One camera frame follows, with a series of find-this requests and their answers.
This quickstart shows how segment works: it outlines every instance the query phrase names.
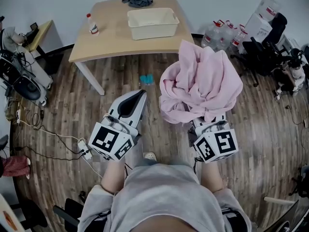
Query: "gray cloth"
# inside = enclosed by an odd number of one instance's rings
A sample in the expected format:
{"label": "gray cloth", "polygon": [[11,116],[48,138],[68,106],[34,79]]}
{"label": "gray cloth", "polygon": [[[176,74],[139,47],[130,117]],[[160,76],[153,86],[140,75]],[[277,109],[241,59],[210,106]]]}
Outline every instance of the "gray cloth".
{"label": "gray cloth", "polygon": [[141,8],[149,6],[154,0],[122,0],[123,3],[129,3],[130,7]]}
{"label": "gray cloth", "polygon": [[94,219],[104,216],[103,232],[129,232],[158,215],[179,218],[198,232],[226,232],[230,231],[225,228],[228,225],[222,215],[222,209],[226,208],[240,212],[251,231],[250,220],[231,190],[212,194],[199,184],[188,166],[141,166],[132,170],[124,188],[115,195],[100,185],[93,187],[86,199],[78,232],[84,232]]}
{"label": "gray cloth", "polygon": [[4,29],[2,40],[3,48],[5,50],[16,53],[19,45],[15,43],[15,41],[21,41],[23,40],[23,37],[15,33],[15,27],[9,27]]}

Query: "red patterned cloth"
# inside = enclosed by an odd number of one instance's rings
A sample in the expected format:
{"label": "red patterned cloth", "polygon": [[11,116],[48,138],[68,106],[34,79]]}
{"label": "red patterned cloth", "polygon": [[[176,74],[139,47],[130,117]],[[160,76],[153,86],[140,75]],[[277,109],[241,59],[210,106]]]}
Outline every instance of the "red patterned cloth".
{"label": "red patterned cloth", "polygon": [[30,173],[26,156],[12,156],[1,160],[4,168],[3,176],[22,176]]}

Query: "sneaker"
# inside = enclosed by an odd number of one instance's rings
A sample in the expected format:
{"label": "sneaker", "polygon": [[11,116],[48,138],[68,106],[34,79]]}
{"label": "sneaker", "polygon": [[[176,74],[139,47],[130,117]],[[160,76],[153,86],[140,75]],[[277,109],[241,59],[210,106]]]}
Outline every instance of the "sneaker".
{"label": "sneaker", "polygon": [[144,153],[144,158],[149,160],[156,160],[154,152]]}
{"label": "sneaker", "polygon": [[278,92],[278,89],[274,90],[274,94],[275,94],[275,101],[280,100],[281,96],[280,96],[280,93]]}
{"label": "sneaker", "polygon": [[27,157],[27,164],[28,164],[28,166],[31,165],[31,161],[30,161],[30,159],[28,157]]}

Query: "desk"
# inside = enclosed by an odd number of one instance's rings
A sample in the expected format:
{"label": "desk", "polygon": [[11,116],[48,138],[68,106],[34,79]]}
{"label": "desk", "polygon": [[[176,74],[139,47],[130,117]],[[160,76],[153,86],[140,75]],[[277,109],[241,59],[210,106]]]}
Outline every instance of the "desk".
{"label": "desk", "polygon": [[45,35],[46,35],[47,31],[49,30],[50,26],[52,25],[52,23],[53,23],[53,21],[50,20],[50,21],[45,22],[44,24],[39,26],[38,34],[35,36],[32,43],[25,47],[29,52],[33,52],[35,50],[38,50],[39,53],[40,53],[40,51],[42,51],[43,54],[45,55],[44,51],[40,48],[39,44],[42,42],[43,38],[45,37]]}
{"label": "desk", "polygon": [[173,37],[133,40],[127,12],[139,8],[131,8],[121,0],[98,2],[93,6],[91,15],[97,24],[99,35],[89,33],[87,22],[80,29],[69,62],[76,64],[100,95],[105,92],[85,61],[133,54],[178,53],[182,40],[194,43],[177,0],[154,0],[152,5],[144,7],[148,8],[171,8],[174,11],[180,23]]}
{"label": "desk", "polygon": [[29,45],[27,45],[25,47],[29,52],[33,52],[33,51],[37,50],[38,53],[42,56],[42,58],[45,59],[47,64],[46,64],[46,67],[45,67],[44,70],[48,75],[52,75],[52,74],[55,74],[57,72],[59,65],[60,65],[60,62],[61,62],[62,57],[63,57],[63,55],[57,55],[57,57],[49,58],[46,55],[46,53],[42,50],[42,48],[40,47],[40,43],[44,39],[44,37],[47,34],[52,23],[53,23],[53,21],[50,20],[50,21],[47,21],[44,24],[40,25],[39,26],[39,32],[35,36],[32,43],[30,43]]}

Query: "black chair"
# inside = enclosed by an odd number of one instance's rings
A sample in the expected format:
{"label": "black chair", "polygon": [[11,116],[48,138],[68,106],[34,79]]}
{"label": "black chair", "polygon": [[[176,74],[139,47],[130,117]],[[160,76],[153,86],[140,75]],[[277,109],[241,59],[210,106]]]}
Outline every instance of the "black chair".
{"label": "black chair", "polygon": [[292,196],[294,193],[298,193],[302,198],[309,198],[309,165],[298,168],[298,170],[297,179],[292,178],[296,182],[296,187],[289,195]]}
{"label": "black chair", "polygon": [[277,44],[280,40],[281,35],[285,30],[285,25],[288,23],[285,16],[281,13],[277,13],[275,18],[270,22],[272,30],[269,35],[263,40],[262,45],[267,47],[268,42]]}
{"label": "black chair", "polygon": [[[0,151],[4,150],[5,146],[8,143],[8,140],[9,140],[8,135],[5,135],[5,136],[0,138]],[[3,164],[2,164],[2,161],[0,161],[0,177],[2,177],[3,171],[4,171]]]}
{"label": "black chair", "polygon": [[231,55],[231,58],[237,58],[244,64],[245,71],[252,72],[255,79],[254,87],[259,85],[256,73],[262,76],[270,75],[272,70],[291,59],[290,56],[282,55],[284,51],[288,53],[284,46],[282,50],[279,50],[276,46],[287,24],[286,18],[278,13],[270,24],[273,29],[262,43],[251,37],[251,42],[242,43],[246,54]]}
{"label": "black chair", "polygon": [[21,208],[26,220],[21,221],[20,224],[25,230],[32,229],[35,226],[40,225],[46,228],[48,226],[42,210],[36,205],[36,203],[30,199],[21,200],[18,204],[10,205],[12,210]]}
{"label": "black chair", "polygon": [[[79,198],[85,203],[85,192],[81,191],[79,194]],[[68,232],[77,232],[77,226],[79,224],[78,218],[81,217],[83,211],[83,205],[72,200],[66,199],[66,203],[64,209],[61,207],[54,205],[53,212],[64,219],[64,228]],[[87,227],[85,232],[102,232],[106,223],[106,219],[95,219],[91,222],[91,224]]]}
{"label": "black chair", "polygon": [[68,232],[76,232],[79,224],[78,218],[81,217],[83,205],[72,200],[66,199],[64,209],[54,205],[53,212],[64,219],[64,228]]}
{"label": "black chair", "polygon": [[245,48],[247,54],[231,55],[231,58],[237,58],[245,67],[245,71],[251,71],[255,79],[254,87],[259,85],[256,73],[267,76],[271,74],[271,71],[281,66],[285,61],[291,59],[290,56],[282,56],[282,52],[287,51],[283,49],[279,51],[274,44],[270,44],[273,50],[266,50],[263,45],[257,42],[254,37],[251,37],[251,42],[243,42],[242,45]]}

